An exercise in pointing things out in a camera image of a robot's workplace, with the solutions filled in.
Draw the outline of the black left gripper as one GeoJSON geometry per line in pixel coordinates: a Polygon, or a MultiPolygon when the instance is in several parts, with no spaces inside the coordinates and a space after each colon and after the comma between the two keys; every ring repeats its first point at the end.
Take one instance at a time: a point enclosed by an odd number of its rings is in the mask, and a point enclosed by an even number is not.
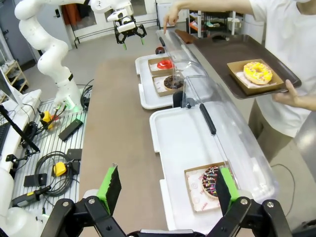
{"type": "Polygon", "coordinates": [[[141,24],[136,26],[133,16],[125,16],[121,19],[114,21],[115,26],[115,37],[117,40],[117,44],[122,44],[124,50],[127,50],[127,46],[125,44],[125,40],[128,37],[128,33],[134,29],[134,34],[137,35],[141,44],[144,45],[144,37],[147,35],[145,27],[141,24]]]}

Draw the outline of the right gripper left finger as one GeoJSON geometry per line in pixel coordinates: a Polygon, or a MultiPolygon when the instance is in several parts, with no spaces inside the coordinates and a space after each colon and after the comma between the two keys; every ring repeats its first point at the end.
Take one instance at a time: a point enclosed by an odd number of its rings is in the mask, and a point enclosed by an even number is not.
{"type": "Polygon", "coordinates": [[[56,202],[41,237],[79,237],[94,227],[99,237],[127,237],[113,213],[121,191],[118,166],[112,165],[94,196],[78,202],[63,198],[56,202]]]}

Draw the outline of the dark brown serving tray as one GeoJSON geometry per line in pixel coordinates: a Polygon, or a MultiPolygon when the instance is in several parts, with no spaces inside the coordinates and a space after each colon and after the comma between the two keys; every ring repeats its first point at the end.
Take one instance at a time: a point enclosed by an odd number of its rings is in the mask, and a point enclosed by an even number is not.
{"type": "Polygon", "coordinates": [[[302,85],[301,80],[285,64],[249,35],[216,33],[209,38],[195,40],[194,45],[220,76],[234,97],[238,99],[285,92],[285,81],[287,79],[291,81],[295,88],[302,85]],[[253,59],[262,59],[266,62],[283,80],[283,86],[275,91],[246,95],[231,76],[227,63],[253,59]]]}

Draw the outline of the yellow sprinkled donut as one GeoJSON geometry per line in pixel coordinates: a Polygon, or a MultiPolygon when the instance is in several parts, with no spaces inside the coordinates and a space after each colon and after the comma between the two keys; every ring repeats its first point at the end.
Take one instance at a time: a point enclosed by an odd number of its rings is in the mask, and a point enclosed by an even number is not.
{"type": "Polygon", "coordinates": [[[260,62],[247,63],[243,67],[243,73],[250,82],[256,85],[268,84],[273,77],[272,70],[260,62]]]}

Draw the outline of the person's left forearm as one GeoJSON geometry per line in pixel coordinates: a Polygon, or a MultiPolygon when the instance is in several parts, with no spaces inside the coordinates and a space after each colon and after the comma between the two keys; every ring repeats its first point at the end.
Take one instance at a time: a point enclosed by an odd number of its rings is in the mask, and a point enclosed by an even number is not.
{"type": "Polygon", "coordinates": [[[316,95],[298,97],[298,107],[316,112],[316,95]]]}

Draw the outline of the dark donut with colourful sprinkles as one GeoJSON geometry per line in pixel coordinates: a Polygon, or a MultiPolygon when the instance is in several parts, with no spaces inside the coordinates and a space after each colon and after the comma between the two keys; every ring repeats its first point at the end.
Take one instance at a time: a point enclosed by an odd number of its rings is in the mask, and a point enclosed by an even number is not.
{"type": "Polygon", "coordinates": [[[218,198],[217,191],[216,191],[216,181],[217,181],[217,174],[219,171],[218,166],[212,166],[205,170],[202,174],[201,184],[203,187],[204,192],[210,198],[218,198]]]}

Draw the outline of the red glazed donut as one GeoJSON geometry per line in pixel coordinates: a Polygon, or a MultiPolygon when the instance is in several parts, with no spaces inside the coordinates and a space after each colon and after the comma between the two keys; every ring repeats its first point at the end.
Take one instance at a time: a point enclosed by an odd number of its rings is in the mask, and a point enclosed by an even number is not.
{"type": "Polygon", "coordinates": [[[160,70],[169,70],[173,68],[173,63],[169,59],[161,60],[157,63],[157,68],[160,70]]]}

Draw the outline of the chocolate glazed donut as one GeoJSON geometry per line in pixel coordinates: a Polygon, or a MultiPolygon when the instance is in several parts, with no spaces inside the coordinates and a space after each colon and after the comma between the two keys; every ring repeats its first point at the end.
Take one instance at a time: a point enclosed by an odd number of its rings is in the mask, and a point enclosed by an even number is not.
{"type": "Polygon", "coordinates": [[[168,76],[163,81],[163,85],[166,90],[177,90],[183,87],[184,81],[182,78],[176,76],[168,76]]]}

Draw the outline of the person's right hand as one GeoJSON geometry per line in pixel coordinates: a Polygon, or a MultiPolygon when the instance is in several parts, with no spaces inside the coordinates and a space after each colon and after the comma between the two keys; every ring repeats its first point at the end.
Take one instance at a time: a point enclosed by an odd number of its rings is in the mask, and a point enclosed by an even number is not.
{"type": "Polygon", "coordinates": [[[178,18],[179,12],[181,10],[181,3],[176,2],[174,3],[171,8],[169,9],[168,13],[164,16],[163,19],[163,33],[166,33],[167,25],[175,26],[178,18]]]}

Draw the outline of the white display case base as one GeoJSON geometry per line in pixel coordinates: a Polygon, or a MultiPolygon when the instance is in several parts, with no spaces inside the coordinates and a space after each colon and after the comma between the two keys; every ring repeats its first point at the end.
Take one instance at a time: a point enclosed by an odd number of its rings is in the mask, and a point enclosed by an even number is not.
{"type": "Polygon", "coordinates": [[[135,60],[136,74],[140,78],[139,94],[140,101],[143,108],[147,110],[165,108],[173,105],[172,94],[167,96],[158,96],[153,83],[153,75],[150,72],[148,60],[154,58],[167,57],[166,54],[162,55],[148,55],[142,56],[135,60]]]}
{"type": "Polygon", "coordinates": [[[219,200],[204,192],[201,175],[211,165],[227,164],[205,124],[198,124],[199,118],[195,111],[168,109],[153,113],[150,127],[164,174],[160,186],[168,228],[206,234],[222,211],[219,200]]]}

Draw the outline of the black flat plate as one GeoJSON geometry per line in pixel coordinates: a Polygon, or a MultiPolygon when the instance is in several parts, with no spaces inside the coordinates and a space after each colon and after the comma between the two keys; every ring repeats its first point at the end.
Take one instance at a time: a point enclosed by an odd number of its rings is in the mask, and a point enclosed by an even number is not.
{"type": "Polygon", "coordinates": [[[47,183],[47,173],[27,175],[24,179],[24,187],[41,187],[47,183]]]}

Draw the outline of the black storage shelf rack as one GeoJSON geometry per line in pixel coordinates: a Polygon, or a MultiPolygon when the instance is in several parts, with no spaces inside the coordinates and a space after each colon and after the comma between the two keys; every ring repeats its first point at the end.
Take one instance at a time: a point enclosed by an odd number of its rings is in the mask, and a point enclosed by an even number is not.
{"type": "Polygon", "coordinates": [[[197,37],[210,37],[213,33],[229,33],[235,35],[241,32],[244,15],[234,11],[203,12],[188,10],[186,18],[187,33],[197,37]]]}

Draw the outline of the black handheld enabling device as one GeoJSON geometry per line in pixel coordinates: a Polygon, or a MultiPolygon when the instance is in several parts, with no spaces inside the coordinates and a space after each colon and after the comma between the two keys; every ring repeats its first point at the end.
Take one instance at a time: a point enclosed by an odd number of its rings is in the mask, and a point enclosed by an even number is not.
{"type": "Polygon", "coordinates": [[[18,196],[11,201],[11,206],[12,207],[28,206],[36,201],[39,201],[40,196],[47,193],[50,189],[51,189],[51,186],[46,186],[44,188],[40,188],[38,190],[18,196]]]}

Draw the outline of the wooden shelf unit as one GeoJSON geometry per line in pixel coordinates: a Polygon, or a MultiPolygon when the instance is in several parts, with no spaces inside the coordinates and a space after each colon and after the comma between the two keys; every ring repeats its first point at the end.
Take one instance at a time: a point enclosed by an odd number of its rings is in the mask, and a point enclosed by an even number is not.
{"type": "MultiPolygon", "coordinates": [[[[29,88],[29,83],[17,61],[5,62],[1,65],[1,69],[5,74],[6,79],[9,81],[15,89],[17,89],[21,94],[23,94],[26,89],[29,88]]],[[[1,90],[0,90],[0,103],[9,100],[1,90]]]]}

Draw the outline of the white computer desk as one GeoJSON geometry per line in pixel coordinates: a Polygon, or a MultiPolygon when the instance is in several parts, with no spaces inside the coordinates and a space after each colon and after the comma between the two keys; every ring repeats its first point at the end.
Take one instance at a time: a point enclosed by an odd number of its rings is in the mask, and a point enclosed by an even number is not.
{"type": "MultiPolygon", "coordinates": [[[[35,117],[34,110],[40,104],[41,90],[31,91],[25,95],[20,95],[19,98],[22,100],[22,105],[16,104],[14,101],[9,100],[3,103],[4,108],[7,111],[13,111],[10,118],[13,122],[23,130],[29,121],[32,121],[35,117]]],[[[20,135],[11,126],[1,153],[0,169],[7,172],[10,171],[12,167],[11,162],[6,162],[6,156],[9,154],[14,154],[18,148],[20,141],[20,135]]]]}

